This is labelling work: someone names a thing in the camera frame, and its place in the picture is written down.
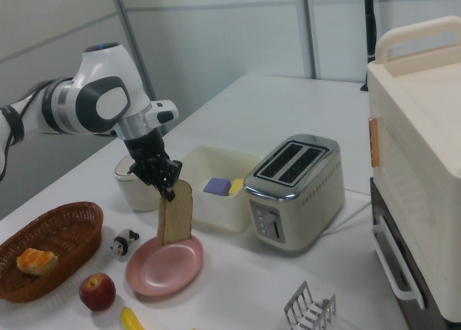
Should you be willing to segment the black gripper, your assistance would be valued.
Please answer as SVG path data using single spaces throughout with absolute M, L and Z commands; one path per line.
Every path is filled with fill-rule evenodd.
M 151 132 L 129 140 L 124 144 L 135 160 L 129 167 L 130 173 L 148 186 L 153 186 L 171 202 L 175 198 L 174 185 L 181 173 L 181 162 L 170 160 L 165 151 L 164 140 L 158 128 Z M 153 164 L 163 164 L 160 175 Z

